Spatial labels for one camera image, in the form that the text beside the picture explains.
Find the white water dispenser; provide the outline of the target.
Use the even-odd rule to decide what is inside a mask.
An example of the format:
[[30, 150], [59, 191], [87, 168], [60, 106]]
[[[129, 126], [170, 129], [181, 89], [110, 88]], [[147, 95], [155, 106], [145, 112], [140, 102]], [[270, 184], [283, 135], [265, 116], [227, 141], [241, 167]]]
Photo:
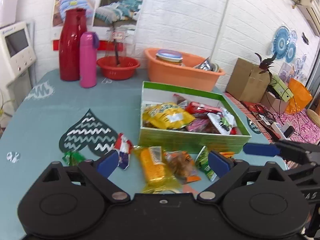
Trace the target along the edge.
[[28, 69], [36, 61], [25, 22], [1, 29], [1, 90], [7, 100], [20, 104], [31, 91]]

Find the large yellow snack bag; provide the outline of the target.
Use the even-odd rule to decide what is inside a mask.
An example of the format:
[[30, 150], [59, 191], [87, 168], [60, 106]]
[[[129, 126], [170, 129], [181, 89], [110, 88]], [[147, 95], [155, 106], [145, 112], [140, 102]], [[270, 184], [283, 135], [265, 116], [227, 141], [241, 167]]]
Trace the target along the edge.
[[195, 117], [173, 102], [147, 107], [142, 115], [145, 123], [158, 129], [182, 129], [191, 124]]

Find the white cartoon snack bag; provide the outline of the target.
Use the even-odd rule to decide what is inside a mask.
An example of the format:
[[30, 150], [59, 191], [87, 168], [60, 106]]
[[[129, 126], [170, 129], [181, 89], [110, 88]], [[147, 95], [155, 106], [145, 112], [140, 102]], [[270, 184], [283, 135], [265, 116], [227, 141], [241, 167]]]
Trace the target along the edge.
[[221, 112], [208, 113], [208, 119], [221, 135], [230, 135], [233, 128], [237, 127], [235, 117], [225, 108]]

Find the small open cardboard box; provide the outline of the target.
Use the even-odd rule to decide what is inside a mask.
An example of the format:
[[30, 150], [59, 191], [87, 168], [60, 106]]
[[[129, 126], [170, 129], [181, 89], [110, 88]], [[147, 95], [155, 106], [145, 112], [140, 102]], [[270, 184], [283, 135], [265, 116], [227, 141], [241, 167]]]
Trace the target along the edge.
[[265, 92], [260, 103], [272, 113], [284, 113], [288, 103], [276, 98], [272, 93]]

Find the white air conditioner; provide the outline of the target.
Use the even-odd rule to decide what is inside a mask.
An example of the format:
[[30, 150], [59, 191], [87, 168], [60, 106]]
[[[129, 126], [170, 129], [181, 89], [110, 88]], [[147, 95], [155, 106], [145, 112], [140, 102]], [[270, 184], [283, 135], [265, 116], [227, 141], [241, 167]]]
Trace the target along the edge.
[[298, 0], [296, 4], [314, 34], [319, 37], [319, 0]]

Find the green white snack packet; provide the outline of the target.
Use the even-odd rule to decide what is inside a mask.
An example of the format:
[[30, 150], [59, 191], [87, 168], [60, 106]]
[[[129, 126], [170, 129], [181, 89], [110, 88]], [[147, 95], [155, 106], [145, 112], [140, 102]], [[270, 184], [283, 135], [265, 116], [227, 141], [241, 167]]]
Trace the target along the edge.
[[196, 157], [195, 165], [207, 176], [211, 182], [213, 182], [217, 175], [209, 166], [208, 155], [209, 151], [207, 146], [203, 146]]

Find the green small carton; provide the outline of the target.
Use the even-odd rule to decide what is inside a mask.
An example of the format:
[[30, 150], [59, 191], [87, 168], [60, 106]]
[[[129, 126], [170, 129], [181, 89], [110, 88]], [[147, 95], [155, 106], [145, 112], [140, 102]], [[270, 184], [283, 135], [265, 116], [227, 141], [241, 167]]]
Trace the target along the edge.
[[269, 85], [276, 91], [281, 100], [288, 102], [292, 97], [293, 93], [291, 89], [280, 79], [277, 75], [272, 75]]

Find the red white blue snack packet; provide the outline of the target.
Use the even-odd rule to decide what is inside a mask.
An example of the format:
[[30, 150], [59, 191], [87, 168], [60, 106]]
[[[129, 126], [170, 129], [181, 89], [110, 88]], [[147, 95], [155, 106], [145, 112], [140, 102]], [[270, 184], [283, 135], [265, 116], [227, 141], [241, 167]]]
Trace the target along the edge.
[[118, 167], [122, 170], [126, 170], [130, 164], [130, 155], [131, 150], [133, 149], [132, 142], [129, 139], [127, 139], [125, 134], [119, 133], [113, 148], [118, 151]]

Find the small green snack packet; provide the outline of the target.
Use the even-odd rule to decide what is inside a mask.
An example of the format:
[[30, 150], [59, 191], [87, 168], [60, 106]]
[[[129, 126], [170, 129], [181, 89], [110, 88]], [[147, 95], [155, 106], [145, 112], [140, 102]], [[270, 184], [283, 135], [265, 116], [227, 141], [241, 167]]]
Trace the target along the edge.
[[64, 153], [63, 161], [67, 166], [76, 166], [86, 158], [77, 151], [68, 151]]

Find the brown orange snack packet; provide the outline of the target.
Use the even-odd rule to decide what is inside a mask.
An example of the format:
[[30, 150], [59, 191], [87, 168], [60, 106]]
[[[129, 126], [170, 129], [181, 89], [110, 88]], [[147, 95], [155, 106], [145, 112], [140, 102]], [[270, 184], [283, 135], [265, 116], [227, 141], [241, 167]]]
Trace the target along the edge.
[[175, 177], [183, 184], [200, 181], [193, 158], [186, 151], [164, 152], [164, 158]]

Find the pink thermos bottle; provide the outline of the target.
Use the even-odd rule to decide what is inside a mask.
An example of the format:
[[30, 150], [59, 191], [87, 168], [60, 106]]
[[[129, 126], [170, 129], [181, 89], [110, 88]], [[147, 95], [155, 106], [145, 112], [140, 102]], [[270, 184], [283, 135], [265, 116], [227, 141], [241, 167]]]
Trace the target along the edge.
[[91, 88], [97, 84], [97, 49], [99, 38], [87, 31], [80, 38], [80, 86]]

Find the red plastic basket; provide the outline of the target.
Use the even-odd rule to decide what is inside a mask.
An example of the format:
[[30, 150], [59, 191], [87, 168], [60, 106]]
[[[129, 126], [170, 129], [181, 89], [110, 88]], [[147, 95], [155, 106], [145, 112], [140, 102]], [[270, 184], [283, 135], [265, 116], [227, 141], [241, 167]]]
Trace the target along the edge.
[[97, 60], [102, 75], [111, 80], [127, 80], [133, 77], [140, 62], [132, 57], [120, 57], [117, 64], [115, 56], [106, 56]]

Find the red checkered snack bag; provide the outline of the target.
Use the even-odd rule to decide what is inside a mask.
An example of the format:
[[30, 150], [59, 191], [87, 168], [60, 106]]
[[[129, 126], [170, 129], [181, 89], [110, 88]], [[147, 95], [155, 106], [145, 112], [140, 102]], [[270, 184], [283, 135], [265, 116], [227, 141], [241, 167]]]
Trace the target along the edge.
[[208, 113], [219, 114], [222, 113], [222, 109], [220, 107], [213, 107], [206, 104], [198, 103], [198, 102], [190, 102], [186, 107], [185, 111], [190, 113], [196, 118], [207, 118]]

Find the red thermos jug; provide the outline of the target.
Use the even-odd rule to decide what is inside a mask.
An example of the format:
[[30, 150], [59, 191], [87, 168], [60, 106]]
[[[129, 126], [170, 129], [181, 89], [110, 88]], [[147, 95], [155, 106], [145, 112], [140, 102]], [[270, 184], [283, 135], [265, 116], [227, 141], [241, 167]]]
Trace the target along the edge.
[[59, 40], [59, 70], [63, 81], [80, 79], [80, 38], [86, 31], [86, 9], [67, 10]]

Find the orange yellow snack pack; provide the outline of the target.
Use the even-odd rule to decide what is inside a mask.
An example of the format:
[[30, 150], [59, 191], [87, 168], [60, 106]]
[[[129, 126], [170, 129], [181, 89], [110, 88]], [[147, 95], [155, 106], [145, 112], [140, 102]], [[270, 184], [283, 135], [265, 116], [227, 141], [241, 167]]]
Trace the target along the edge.
[[171, 172], [161, 146], [135, 146], [132, 152], [139, 160], [144, 174], [143, 193], [153, 194], [164, 191], [179, 193], [181, 184]]

